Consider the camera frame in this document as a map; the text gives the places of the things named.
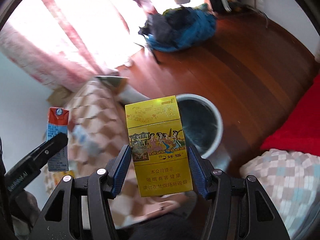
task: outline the orange carton top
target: orange carton top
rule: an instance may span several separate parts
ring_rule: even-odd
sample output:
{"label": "orange carton top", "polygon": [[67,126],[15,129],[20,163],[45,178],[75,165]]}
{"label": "orange carton top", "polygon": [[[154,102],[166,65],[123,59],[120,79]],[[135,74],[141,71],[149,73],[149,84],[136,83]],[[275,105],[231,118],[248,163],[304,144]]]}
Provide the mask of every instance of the orange carton top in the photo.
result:
{"label": "orange carton top", "polygon": [[69,111],[60,107],[50,107],[48,113],[49,124],[68,125]]}

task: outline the cigarette pack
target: cigarette pack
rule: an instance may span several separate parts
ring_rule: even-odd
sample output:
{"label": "cigarette pack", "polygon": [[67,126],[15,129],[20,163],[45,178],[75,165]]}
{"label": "cigarette pack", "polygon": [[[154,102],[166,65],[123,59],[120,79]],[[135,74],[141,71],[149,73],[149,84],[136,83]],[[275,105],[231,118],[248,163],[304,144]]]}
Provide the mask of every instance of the cigarette pack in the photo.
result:
{"label": "cigarette pack", "polygon": [[[68,118],[68,110],[58,107],[50,107],[48,113],[47,141],[60,132],[68,134]],[[67,146],[48,160],[48,170],[69,170]]]}
{"label": "cigarette pack", "polygon": [[126,105],[125,112],[141,197],[192,190],[176,97]]}

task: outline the blue gripper pad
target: blue gripper pad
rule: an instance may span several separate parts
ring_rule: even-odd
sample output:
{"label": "blue gripper pad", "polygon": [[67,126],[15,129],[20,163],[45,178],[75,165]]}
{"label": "blue gripper pad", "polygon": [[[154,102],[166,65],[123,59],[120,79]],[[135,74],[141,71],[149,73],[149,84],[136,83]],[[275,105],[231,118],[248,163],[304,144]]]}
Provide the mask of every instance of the blue gripper pad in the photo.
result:
{"label": "blue gripper pad", "polygon": [[196,184],[198,192],[202,195],[202,197],[204,199],[208,199],[210,192],[207,186],[211,181],[211,171],[209,171],[209,169],[204,164],[203,159],[198,153],[196,147],[188,147],[187,152],[193,181]]}
{"label": "blue gripper pad", "polygon": [[113,197],[116,197],[121,192],[130,162],[131,148],[129,145],[124,145],[108,174],[109,178],[113,180],[111,190]]}

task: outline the white wall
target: white wall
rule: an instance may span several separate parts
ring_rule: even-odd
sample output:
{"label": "white wall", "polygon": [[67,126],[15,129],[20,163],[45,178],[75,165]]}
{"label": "white wall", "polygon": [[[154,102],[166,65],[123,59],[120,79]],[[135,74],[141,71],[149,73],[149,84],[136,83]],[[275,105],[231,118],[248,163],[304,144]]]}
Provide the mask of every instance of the white wall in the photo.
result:
{"label": "white wall", "polygon": [[[254,5],[254,0],[242,0]],[[272,21],[295,36],[315,55],[320,42],[319,35],[295,0],[257,0],[257,9],[263,11]]]}
{"label": "white wall", "polygon": [[[43,143],[51,92],[0,52],[0,136],[7,171]],[[42,174],[26,190],[43,208],[48,197]]]}

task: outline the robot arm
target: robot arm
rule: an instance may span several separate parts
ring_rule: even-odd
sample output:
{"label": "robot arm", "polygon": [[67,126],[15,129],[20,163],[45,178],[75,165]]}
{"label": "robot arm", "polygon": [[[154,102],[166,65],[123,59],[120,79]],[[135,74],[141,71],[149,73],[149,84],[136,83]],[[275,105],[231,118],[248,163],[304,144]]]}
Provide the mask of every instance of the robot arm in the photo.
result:
{"label": "robot arm", "polygon": [[[240,196],[236,240],[289,240],[287,230],[272,201],[252,175],[229,177],[202,159],[195,147],[188,148],[190,169],[199,193],[211,199],[202,240],[227,239],[231,197]],[[44,206],[29,240],[84,239],[81,196],[88,196],[93,240],[118,240],[108,199],[121,191],[131,161],[131,148],[124,145],[117,158],[88,177],[65,176]]]}

